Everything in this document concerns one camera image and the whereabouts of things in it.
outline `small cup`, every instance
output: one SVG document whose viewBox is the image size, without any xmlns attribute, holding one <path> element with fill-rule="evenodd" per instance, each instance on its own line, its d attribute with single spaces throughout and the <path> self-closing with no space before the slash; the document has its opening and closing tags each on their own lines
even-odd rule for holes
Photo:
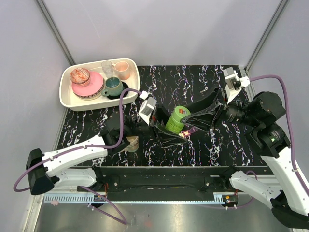
<svg viewBox="0 0 309 232">
<path fill-rule="evenodd" d="M 119 96 L 124 90 L 124 86 L 118 77 L 111 77 L 105 81 L 105 88 L 102 90 L 102 96 Z"/>
<path fill-rule="evenodd" d="M 124 81 L 130 77 L 130 69 L 127 62 L 120 61 L 116 64 L 112 64 L 112 67 L 115 69 L 116 76 L 118 76 L 120 80 Z"/>
<path fill-rule="evenodd" d="M 84 68 L 74 69 L 70 73 L 70 80 L 79 86 L 86 85 L 90 81 L 90 72 Z"/>
<path fill-rule="evenodd" d="M 140 147 L 139 137 L 138 136 L 130 136 L 126 138 L 130 145 L 126 147 L 128 152 L 136 152 Z"/>
<path fill-rule="evenodd" d="M 112 63 L 109 60 L 105 60 L 101 63 L 103 72 L 105 73 L 106 78 L 113 76 Z"/>
</svg>

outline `white tray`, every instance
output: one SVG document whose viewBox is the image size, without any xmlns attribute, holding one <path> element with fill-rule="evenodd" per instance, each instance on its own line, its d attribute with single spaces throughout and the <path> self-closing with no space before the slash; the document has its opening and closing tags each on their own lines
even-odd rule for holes
<svg viewBox="0 0 309 232">
<path fill-rule="evenodd" d="M 71 80 L 70 80 L 70 73 L 72 70 L 76 68 L 86 68 L 90 71 L 96 71 L 102 75 L 104 78 L 104 83 L 106 80 L 106 76 L 102 70 L 102 63 L 101 61 L 90 62 L 85 64 L 77 64 L 71 67 L 68 67 L 62 74 L 61 81 L 60 81 L 60 89 L 59 89 L 59 97 L 60 102 L 63 106 L 70 108 L 74 111 L 83 111 L 83 110 L 95 110 L 95 109 L 102 109 L 108 108 L 119 105 L 119 99 L 110 100 L 107 97 L 103 97 L 101 94 L 98 98 L 93 100 L 83 100 L 77 97 L 71 88 Z M 129 64 L 129 68 L 131 70 L 131 76 L 129 79 L 123 81 L 125 82 L 129 88 L 134 88 L 139 90 L 140 89 L 140 74 L 137 69 L 136 63 L 127 58 L 122 59 L 110 59 L 112 63 L 117 63 L 120 61 L 126 61 Z M 137 93 L 129 92 L 126 97 L 123 98 L 123 104 L 128 104 L 133 102 L 137 98 Z"/>
</svg>

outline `white wall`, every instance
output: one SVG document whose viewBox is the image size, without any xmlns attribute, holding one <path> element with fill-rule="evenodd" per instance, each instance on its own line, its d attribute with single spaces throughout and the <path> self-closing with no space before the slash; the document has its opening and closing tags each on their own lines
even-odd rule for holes
<svg viewBox="0 0 309 232">
<path fill-rule="evenodd" d="M 44 0 L 77 63 L 239 64 L 280 0 Z"/>
<path fill-rule="evenodd" d="M 283 78 L 288 95 L 296 159 L 309 178 L 309 1 L 290 1 L 278 24 L 270 34 L 261 53 L 249 70 L 250 76 L 276 74 Z M 283 99 L 276 80 L 261 80 L 253 84 L 255 92 L 273 91 Z M 279 123 L 287 130 L 285 117 Z"/>
<path fill-rule="evenodd" d="M 33 0 L 2 0 L 0 31 L 0 231 L 18 232 L 30 193 L 13 192 L 13 184 L 30 150 L 52 149 L 64 111 L 59 80 L 69 64 Z"/>
</svg>

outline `clear glass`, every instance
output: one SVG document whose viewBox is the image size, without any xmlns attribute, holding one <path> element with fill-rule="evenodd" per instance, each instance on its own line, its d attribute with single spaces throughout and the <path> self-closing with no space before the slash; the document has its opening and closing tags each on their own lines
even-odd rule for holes
<svg viewBox="0 0 309 232">
<path fill-rule="evenodd" d="M 106 78 L 110 78 L 113 76 L 112 63 L 109 60 L 105 60 L 102 62 L 102 69 L 106 75 Z"/>
</svg>

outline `black saucer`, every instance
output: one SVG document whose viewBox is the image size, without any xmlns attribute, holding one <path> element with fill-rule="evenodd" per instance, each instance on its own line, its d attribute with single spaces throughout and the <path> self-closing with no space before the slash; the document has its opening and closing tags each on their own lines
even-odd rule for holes
<svg viewBox="0 0 309 232">
<path fill-rule="evenodd" d="M 123 86 L 124 86 L 124 89 L 129 88 L 129 86 L 127 86 L 127 84 L 126 84 L 125 82 L 122 81 L 122 84 L 123 84 Z M 108 99 L 114 100 L 114 99 L 119 99 L 119 98 L 120 98 L 120 95 L 118 95 L 118 96 L 106 96 L 106 97 L 107 97 Z"/>
</svg>

